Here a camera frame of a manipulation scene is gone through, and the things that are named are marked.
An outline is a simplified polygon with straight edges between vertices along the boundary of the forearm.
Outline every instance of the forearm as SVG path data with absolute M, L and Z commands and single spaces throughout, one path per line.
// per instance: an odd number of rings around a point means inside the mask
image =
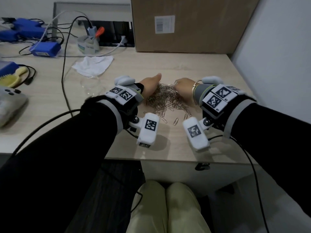
M 117 133 L 115 115 L 96 105 L 99 110 L 68 119 L 0 169 L 2 225 L 14 220 L 24 229 L 64 232 Z
M 309 216 L 309 188 L 299 180 L 309 176 L 310 129 L 308 123 L 254 103 L 238 116 L 231 132 Z

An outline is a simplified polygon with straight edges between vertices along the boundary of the gray controller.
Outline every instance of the gray controller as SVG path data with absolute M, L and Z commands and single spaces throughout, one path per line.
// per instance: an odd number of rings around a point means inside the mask
M 28 101 L 20 90 L 0 86 L 0 128 L 6 125 Z

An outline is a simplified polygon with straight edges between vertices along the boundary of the bangle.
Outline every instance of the bangle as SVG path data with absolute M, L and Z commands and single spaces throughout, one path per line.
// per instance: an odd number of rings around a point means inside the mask
M 194 103 L 194 105 L 195 106 L 197 106 L 197 104 L 195 103 L 195 100 L 194 100 L 194 89 L 196 88 L 196 84 L 198 83 L 198 82 L 200 82 L 200 81 L 202 81 L 202 80 L 198 80 L 198 81 L 196 81 L 194 84 L 193 84 L 193 86 L 192 86 L 192 92 L 191 92 L 191 98 L 192 98 L 192 102 Z

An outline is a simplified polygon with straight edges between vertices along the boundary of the gray strap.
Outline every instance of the gray strap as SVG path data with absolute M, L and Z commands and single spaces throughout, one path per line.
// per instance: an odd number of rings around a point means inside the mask
M 98 102 L 109 107 L 109 109 L 111 109 L 111 111 L 115 114 L 115 117 L 117 119 L 117 128 L 118 128 L 117 135 L 118 135 L 123 130 L 123 122 L 122 122 L 122 118 L 121 118 L 119 111 L 110 101 L 100 100 Z
M 235 120 L 238 118 L 240 113 L 252 103 L 256 103 L 256 102 L 250 99 L 247 99 L 247 100 L 242 101 L 241 103 L 238 104 L 238 106 L 235 107 L 235 109 L 230 114 L 228 121 L 226 123 L 225 129 L 224 129 L 224 137 L 230 138 L 231 130 L 235 123 Z

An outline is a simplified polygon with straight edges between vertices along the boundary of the yellow brush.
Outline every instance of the yellow brush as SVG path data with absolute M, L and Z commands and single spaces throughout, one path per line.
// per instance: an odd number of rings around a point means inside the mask
M 28 71 L 27 67 L 19 67 L 14 74 L 7 74 L 2 77 L 0 77 L 0 85 L 12 88 L 16 86 L 21 78 L 20 76 Z

